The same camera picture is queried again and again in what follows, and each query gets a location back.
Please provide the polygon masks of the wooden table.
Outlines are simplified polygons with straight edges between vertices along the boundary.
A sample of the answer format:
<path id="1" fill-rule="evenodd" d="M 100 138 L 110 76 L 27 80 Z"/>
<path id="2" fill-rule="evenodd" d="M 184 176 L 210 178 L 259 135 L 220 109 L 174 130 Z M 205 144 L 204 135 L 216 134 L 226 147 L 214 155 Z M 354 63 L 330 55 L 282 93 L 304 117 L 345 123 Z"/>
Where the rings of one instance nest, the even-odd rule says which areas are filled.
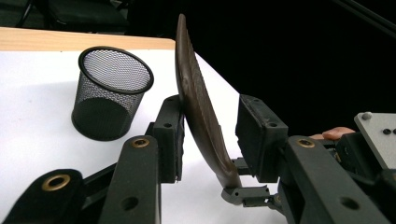
<path id="1" fill-rule="evenodd" d="M 175 41 L 168 38 L 0 27 L 0 51 L 72 51 L 94 46 L 120 49 L 174 49 Z"/>

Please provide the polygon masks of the black folding chair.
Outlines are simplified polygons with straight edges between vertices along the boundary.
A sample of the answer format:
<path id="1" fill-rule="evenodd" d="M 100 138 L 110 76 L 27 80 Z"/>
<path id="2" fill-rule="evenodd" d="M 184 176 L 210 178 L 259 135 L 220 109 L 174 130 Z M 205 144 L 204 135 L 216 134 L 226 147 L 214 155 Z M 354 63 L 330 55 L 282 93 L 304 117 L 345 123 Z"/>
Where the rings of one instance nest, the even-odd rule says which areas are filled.
<path id="1" fill-rule="evenodd" d="M 129 22 L 110 0 L 27 0 L 16 26 L 22 28 L 35 7 L 46 29 L 81 33 L 125 32 Z"/>

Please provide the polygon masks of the black mesh cup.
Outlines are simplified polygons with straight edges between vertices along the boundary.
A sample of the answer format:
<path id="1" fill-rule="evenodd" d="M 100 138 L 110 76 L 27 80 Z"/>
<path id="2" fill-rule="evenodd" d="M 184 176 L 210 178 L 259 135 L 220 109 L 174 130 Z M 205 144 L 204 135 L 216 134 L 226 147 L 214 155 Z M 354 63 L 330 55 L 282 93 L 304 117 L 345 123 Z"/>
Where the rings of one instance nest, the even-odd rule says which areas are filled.
<path id="1" fill-rule="evenodd" d="M 83 50 L 78 67 L 73 125 L 93 140 L 123 137 L 144 94 L 153 85 L 151 69 L 124 49 L 103 46 Z"/>

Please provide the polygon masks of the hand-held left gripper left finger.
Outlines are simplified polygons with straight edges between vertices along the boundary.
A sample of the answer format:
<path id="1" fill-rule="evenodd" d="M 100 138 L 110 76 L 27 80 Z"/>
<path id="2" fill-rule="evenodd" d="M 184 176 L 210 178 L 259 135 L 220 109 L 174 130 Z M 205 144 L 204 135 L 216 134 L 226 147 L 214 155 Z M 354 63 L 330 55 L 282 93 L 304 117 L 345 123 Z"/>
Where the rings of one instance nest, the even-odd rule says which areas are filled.
<path id="1" fill-rule="evenodd" d="M 184 114 L 178 95 L 166 98 L 146 134 L 153 136 L 159 147 L 159 172 L 162 183 L 181 180 L 183 166 Z"/>

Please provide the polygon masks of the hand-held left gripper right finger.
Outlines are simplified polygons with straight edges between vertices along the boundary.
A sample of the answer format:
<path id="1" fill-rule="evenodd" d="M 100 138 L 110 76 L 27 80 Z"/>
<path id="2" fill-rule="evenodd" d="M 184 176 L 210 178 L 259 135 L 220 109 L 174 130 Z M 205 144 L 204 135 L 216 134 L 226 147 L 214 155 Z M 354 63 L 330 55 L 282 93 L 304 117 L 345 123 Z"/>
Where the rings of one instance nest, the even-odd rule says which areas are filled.
<path id="1" fill-rule="evenodd" d="M 241 94 L 235 134 L 252 176 L 261 183 L 278 180 L 279 149 L 288 138 L 289 127 L 262 100 Z"/>

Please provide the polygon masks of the black metal stand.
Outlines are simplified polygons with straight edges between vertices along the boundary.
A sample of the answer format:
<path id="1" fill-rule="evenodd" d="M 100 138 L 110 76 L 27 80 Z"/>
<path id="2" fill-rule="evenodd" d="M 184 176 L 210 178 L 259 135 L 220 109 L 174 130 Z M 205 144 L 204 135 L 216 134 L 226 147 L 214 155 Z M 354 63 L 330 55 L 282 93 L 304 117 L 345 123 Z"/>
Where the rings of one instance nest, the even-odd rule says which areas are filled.
<path id="1" fill-rule="evenodd" d="M 396 39 L 396 0 L 332 0 Z"/>

